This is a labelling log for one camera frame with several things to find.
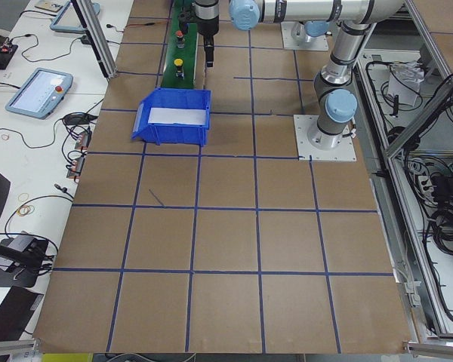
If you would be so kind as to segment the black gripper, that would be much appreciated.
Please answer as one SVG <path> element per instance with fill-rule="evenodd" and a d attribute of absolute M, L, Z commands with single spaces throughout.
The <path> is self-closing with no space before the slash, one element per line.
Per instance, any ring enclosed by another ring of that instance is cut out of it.
<path fill-rule="evenodd" d="M 205 49 L 205 65 L 211 68 L 214 65 L 214 36 L 219 31 L 219 16 L 212 19 L 201 19 L 198 22 L 198 33 L 203 37 Z"/>
<path fill-rule="evenodd" d="M 190 24 L 196 23 L 193 3 L 194 1 L 191 0 L 179 1 L 180 13 L 177 16 L 177 19 L 181 29 L 188 29 Z"/>

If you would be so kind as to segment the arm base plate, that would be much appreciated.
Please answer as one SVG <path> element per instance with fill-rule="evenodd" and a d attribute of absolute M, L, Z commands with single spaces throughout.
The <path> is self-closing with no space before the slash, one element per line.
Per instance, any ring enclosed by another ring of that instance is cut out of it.
<path fill-rule="evenodd" d="M 327 51 L 326 32 L 330 26 L 326 21 L 283 22 L 283 48 L 287 50 Z"/>
<path fill-rule="evenodd" d="M 297 154 L 301 161 L 357 161 L 349 124 L 343 132 L 330 136 L 318 129 L 317 115 L 294 115 Z"/>

